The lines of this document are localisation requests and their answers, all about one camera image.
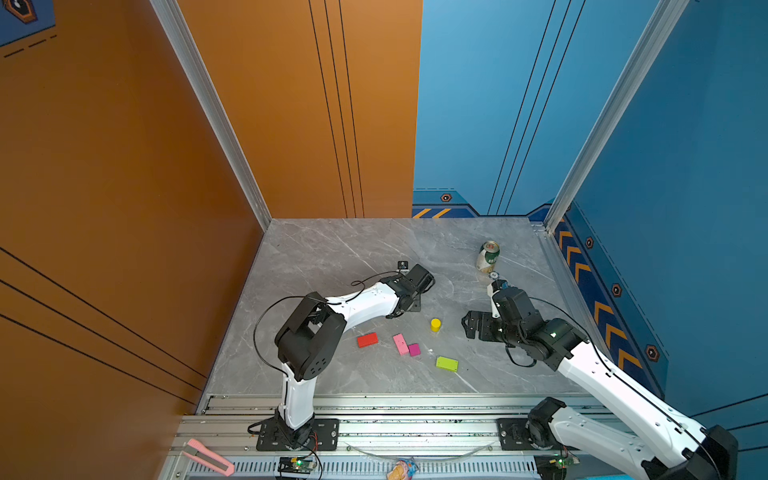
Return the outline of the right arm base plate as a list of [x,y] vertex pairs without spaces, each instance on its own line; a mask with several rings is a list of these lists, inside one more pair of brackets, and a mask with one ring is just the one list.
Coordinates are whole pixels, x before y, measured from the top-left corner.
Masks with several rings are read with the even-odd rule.
[[496,420],[501,448],[512,450],[565,451],[567,447],[555,439],[548,425],[524,418]]

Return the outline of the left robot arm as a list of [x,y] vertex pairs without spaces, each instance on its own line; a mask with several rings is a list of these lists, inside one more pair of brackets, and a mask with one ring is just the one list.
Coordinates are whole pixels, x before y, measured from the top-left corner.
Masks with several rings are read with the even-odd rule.
[[289,434],[309,428],[314,419],[316,378],[329,366],[344,333],[370,320],[398,318],[420,309],[421,296],[434,276],[417,264],[373,285],[340,297],[311,292],[288,317],[275,337],[280,370],[285,375],[278,424]]

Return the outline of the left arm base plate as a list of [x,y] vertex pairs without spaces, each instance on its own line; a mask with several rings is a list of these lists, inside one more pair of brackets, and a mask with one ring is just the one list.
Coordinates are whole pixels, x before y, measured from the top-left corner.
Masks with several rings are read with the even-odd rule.
[[339,440],[340,422],[336,418],[312,417],[298,429],[291,429],[279,415],[259,424],[258,451],[335,451]]

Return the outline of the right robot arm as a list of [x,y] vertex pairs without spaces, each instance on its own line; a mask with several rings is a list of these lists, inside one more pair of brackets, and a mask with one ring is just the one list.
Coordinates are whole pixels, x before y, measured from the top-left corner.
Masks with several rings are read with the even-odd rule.
[[705,427],[669,406],[626,374],[568,313],[546,320],[522,289],[495,281],[491,309],[470,310],[461,324],[470,339],[520,348],[578,384],[624,425],[592,420],[547,397],[530,410],[523,438],[539,450],[573,447],[633,479],[734,479],[738,441],[725,428]]

